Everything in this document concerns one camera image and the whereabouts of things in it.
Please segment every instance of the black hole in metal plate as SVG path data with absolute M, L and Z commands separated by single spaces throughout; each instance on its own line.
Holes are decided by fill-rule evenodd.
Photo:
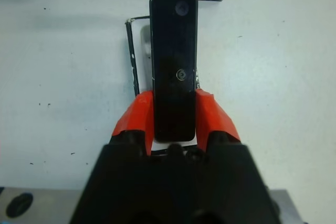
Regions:
M 160 221 L 150 212 L 144 211 L 136 214 L 129 224 L 160 224 Z
M 23 193 L 15 197 L 7 206 L 7 216 L 16 218 L 23 215 L 33 203 L 33 199 L 33 195 L 30 193 Z
M 225 224 L 216 214 L 212 212 L 201 212 L 196 214 L 192 224 Z

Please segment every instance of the gray metal surface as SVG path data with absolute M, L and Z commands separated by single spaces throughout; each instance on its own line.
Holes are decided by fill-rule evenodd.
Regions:
M 279 205 L 283 224 L 303 224 L 301 217 L 286 190 L 271 190 L 271 198 Z
M 31 207 L 17 218 L 9 218 L 6 208 L 12 199 L 22 193 L 31 193 Z M 0 194 L 0 224 L 66 224 L 70 222 L 81 191 L 5 188 Z
M 34 201 L 20 217 L 9 218 L 6 208 L 12 199 L 31 193 Z M 23 189 L 7 187 L 0 194 L 0 224 L 66 224 L 79 200 L 79 190 Z M 286 190 L 271 190 L 271 197 L 280 207 L 282 224 L 303 224 Z

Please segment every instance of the white table surface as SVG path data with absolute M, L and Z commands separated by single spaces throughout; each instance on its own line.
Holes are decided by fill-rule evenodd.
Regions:
M 1 185 L 83 188 L 133 100 L 124 22 L 148 2 L 0 0 Z M 310 224 L 335 223 L 335 18 L 335 0 L 199 4 L 203 89 Z

